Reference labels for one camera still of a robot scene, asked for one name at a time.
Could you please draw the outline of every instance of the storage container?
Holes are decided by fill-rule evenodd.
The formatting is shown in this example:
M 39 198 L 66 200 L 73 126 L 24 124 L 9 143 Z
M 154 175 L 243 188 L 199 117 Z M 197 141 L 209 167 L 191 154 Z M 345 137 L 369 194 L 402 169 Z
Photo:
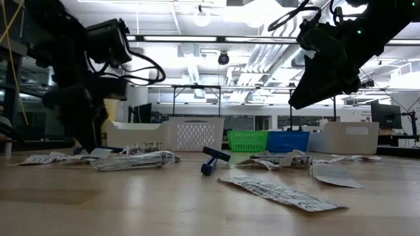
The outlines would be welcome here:
M 378 133 L 378 122 L 328 122 L 323 132 L 310 134 L 308 150 L 332 154 L 376 154 Z
M 162 124 L 136 124 L 106 121 L 108 147 L 125 148 L 144 143 L 157 145 L 162 143 L 162 149 L 171 149 L 171 126 L 169 121 Z
M 234 152 L 265 151 L 268 131 L 232 130 L 228 132 L 230 150 Z
M 288 153 L 294 149 L 306 151 L 309 134 L 297 131 L 269 132 L 267 150 L 276 153 Z
M 173 151 L 222 149 L 224 118 L 170 117 Z

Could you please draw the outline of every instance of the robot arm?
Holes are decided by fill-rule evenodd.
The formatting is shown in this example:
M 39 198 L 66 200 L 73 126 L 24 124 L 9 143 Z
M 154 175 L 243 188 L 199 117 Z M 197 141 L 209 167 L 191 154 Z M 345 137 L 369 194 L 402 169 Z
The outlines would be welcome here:
M 52 66 L 53 80 L 58 85 L 56 91 L 44 95 L 43 104 L 50 109 L 60 108 L 61 123 L 90 152 L 101 146 L 100 131 L 108 118 L 104 98 L 126 100 L 128 79 L 142 79 L 151 85 L 164 81 L 165 72 L 149 57 L 130 50 L 126 37 L 129 30 L 123 20 L 85 28 L 59 0 L 25 0 L 25 6 L 32 20 L 50 35 L 49 40 L 34 47 L 42 57 L 37 65 Z M 109 65 L 125 69 L 124 63 L 131 61 L 131 55 L 151 63 L 144 69 L 156 69 L 157 77 L 145 79 L 105 72 Z M 104 67 L 96 71 L 91 58 Z
M 285 24 L 291 16 L 303 10 L 317 10 L 315 17 L 304 20 L 297 41 L 305 50 L 316 52 L 305 57 L 305 73 L 289 103 L 296 109 L 321 102 L 342 93 L 350 94 L 360 88 L 359 69 L 374 55 L 383 53 L 385 45 L 409 23 L 420 17 L 419 0 L 346 0 L 353 7 L 367 4 L 367 9 L 355 20 L 344 20 L 341 8 L 332 9 L 335 26 L 321 24 L 321 10 L 305 7 L 304 0 L 297 9 L 286 14 L 281 23 L 270 25 L 269 31 Z

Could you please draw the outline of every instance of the fluorescent light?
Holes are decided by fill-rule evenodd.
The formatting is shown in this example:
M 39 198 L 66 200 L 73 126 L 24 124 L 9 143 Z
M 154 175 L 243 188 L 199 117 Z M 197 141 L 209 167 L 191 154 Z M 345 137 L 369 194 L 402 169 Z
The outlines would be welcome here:
M 385 91 L 385 92 L 419 92 L 420 89 L 410 88 L 361 88 L 359 91 Z
M 296 88 L 288 88 L 288 87 L 261 87 L 260 89 L 291 90 L 291 89 L 296 89 Z
M 294 37 L 226 37 L 226 42 L 297 44 Z
M 174 103 L 173 102 L 157 102 L 157 104 L 160 104 L 160 105 L 173 105 Z M 182 105 L 184 105 L 184 102 L 175 102 L 175 104 L 182 104 Z
M 391 39 L 387 46 L 420 46 L 420 39 Z
M 212 6 L 211 1 L 174 1 L 174 0 L 77 0 L 79 3 L 110 3 L 110 4 L 168 4 L 173 3 L 175 5 L 197 5 Z
M 212 104 L 210 102 L 188 102 L 188 105 L 218 105 L 218 104 Z
M 256 89 L 252 86 L 222 86 L 222 89 Z
M 149 85 L 148 88 L 172 88 L 172 85 Z
M 200 36 L 144 36 L 145 41 L 190 41 L 190 42 L 215 42 L 217 37 Z
M 202 54 L 204 54 L 204 53 L 210 53 L 210 54 L 219 54 L 220 53 L 220 51 L 219 50 L 217 50 L 217 49 L 200 49 L 199 50 L 200 51 L 200 53 L 202 53 Z

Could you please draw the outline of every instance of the computer monitor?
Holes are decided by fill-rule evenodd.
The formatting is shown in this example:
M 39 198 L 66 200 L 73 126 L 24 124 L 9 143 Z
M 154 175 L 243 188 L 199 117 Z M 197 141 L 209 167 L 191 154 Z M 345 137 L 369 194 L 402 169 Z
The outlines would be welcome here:
M 131 123 L 131 116 L 133 116 L 133 123 L 149 124 L 152 119 L 152 104 L 129 107 L 129 123 Z
M 402 128 L 399 106 L 371 104 L 371 111 L 372 122 L 379 122 L 379 128 Z

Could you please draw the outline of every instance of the wooden table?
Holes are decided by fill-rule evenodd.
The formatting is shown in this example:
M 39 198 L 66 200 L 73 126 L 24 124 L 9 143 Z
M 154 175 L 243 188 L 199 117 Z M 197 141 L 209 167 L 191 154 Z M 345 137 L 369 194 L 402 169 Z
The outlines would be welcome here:
M 6 166 L 28 153 L 2 158 L 1 234 L 420 235 L 420 162 L 415 159 L 342 163 L 364 186 L 352 189 L 319 183 L 305 170 L 269 172 L 223 162 L 214 176 L 205 177 L 200 173 L 205 155 L 179 155 L 183 162 L 162 169 L 107 173 L 75 162 Z M 247 157 L 234 154 L 232 163 Z M 219 183 L 221 176 L 270 180 L 349 209 L 308 214 Z

